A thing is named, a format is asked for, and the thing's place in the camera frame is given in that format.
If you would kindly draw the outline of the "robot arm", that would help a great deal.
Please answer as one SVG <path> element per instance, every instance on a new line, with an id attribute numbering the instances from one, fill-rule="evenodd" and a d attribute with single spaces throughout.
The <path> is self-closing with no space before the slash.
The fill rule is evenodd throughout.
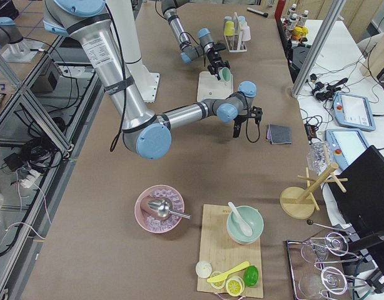
<path id="1" fill-rule="evenodd" d="M 170 149 L 171 130 L 210 116 L 241 124 L 259 120 L 252 102 L 257 88 L 244 81 L 225 99 L 204 99 L 163 114 L 150 110 L 142 97 L 141 77 L 126 62 L 126 43 L 139 47 L 133 9 L 126 1 L 45 1 L 44 27 L 77 40 L 121 115 L 117 138 L 145 159 L 159 159 Z"/>
<path id="2" fill-rule="evenodd" d="M 176 38 L 183 62 L 188 64 L 199 57 L 207 58 L 209 61 L 207 68 L 210 74 L 219 81 L 229 81 L 230 64 L 228 61 L 224 61 L 220 55 L 226 46 L 221 42 L 214 42 L 208 28 L 204 27 L 198 31 L 200 41 L 196 46 L 192 45 L 189 33 L 184 30 L 176 10 L 186 3 L 188 1 L 161 1 L 161 12 Z"/>

